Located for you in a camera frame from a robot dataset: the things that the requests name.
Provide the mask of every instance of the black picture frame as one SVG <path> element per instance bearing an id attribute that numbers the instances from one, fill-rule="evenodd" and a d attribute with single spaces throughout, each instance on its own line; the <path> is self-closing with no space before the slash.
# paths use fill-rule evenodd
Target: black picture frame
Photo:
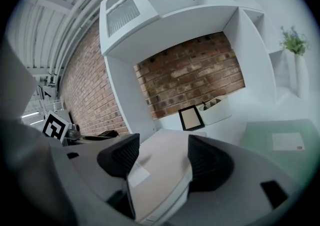
<path id="1" fill-rule="evenodd" d="M 198 120 L 200 122 L 200 125 L 197 125 L 195 127 L 192 127 L 192 128 L 189 128 L 189 129 L 186 129 L 186 126 L 185 126 L 185 122 L 184 122 L 184 119 L 182 117 L 182 112 L 185 111 L 185 110 L 189 110 L 189 109 L 194 109 L 195 110 L 195 114 L 196 116 L 198 117 Z M 192 105 L 192 106 L 189 106 L 189 107 L 186 107 L 186 108 L 182 108 L 182 109 L 179 109 L 178 110 L 179 112 L 179 117 L 180 117 L 180 121 L 181 121 L 181 124 L 182 124 L 182 129 L 184 131 L 195 131 L 195 130 L 198 130 L 198 129 L 201 129 L 201 128 L 204 128 L 205 127 L 205 124 L 204 122 L 202 121 L 202 118 L 199 114 L 199 111 L 197 109 L 197 107 L 195 105 Z"/>

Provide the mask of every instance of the picture frame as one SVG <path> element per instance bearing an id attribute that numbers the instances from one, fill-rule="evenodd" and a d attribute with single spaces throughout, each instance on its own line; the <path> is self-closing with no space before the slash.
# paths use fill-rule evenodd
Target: picture frame
<path id="1" fill-rule="evenodd" d="M 195 131 L 205 127 L 205 124 L 195 105 L 178 110 L 184 131 Z"/>

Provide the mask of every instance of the light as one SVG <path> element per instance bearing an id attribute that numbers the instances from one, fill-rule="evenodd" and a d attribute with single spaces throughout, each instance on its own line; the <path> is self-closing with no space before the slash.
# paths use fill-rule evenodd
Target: light
<path id="1" fill-rule="evenodd" d="M 40 122 L 42 122 L 42 121 L 44 121 L 44 120 L 40 120 L 40 121 L 34 122 L 34 123 L 30 124 L 30 125 L 38 124 L 38 123 L 40 123 Z"/>
<path id="2" fill-rule="evenodd" d="M 21 118 L 25 118 L 25 117 L 33 116 L 33 115 L 38 115 L 38 114 L 39 114 L 39 112 L 35 112 L 35 113 L 29 114 L 29 115 L 22 116 Z"/>

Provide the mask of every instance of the wall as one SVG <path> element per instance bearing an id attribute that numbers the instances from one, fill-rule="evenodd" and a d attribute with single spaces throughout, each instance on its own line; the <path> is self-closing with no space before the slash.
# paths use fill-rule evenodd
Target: wall
<path id="1" fill-rule="evenodd" d="M 173 46 L 135 66 L 154 119 L 245 86 L 224 33 Z"/>
<path id="2" fill-rule="evenodd" d="M 107 130 L 128 134 L 118 109 L 100 50 L 99 21 L 80 41 L 60 85 L 66 108 L 81 134 L 98 135 Z"/>
<path id="3" fill-rule="evenodd" d="M 289 29 L 295 26 L 298 33 L 305 34 L 310 41 L 311 49 L 305 53 L 305 60 L 309 71 L 310 90 L 320 90 L 320 34 L 318 24 L 304 0 L 256 0 L 267 13 L 274 26 L 279 29 L 284 26 Z M 296 87 L 294 56 L 287 53 L 291 74 L 290 83 Z"/>

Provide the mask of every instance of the white wall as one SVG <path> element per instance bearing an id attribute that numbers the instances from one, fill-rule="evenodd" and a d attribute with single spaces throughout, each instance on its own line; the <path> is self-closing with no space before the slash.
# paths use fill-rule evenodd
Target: white wall
<path id="1" fill-rule="evenodd" d="M 305 53 L 305 60 L 309 70 L 310 90 L 320 90 L 320 33 L 318 24 L 304 0 L 256 0 L 271 19 L 274 26 L 281 33 L 280 27 L 289 29 L 295 26 L 298 33 L 305 34 L 310 41 L 311 49 Z M 294 75 L 294 56 L 288 54 L 288 64 Z"/>

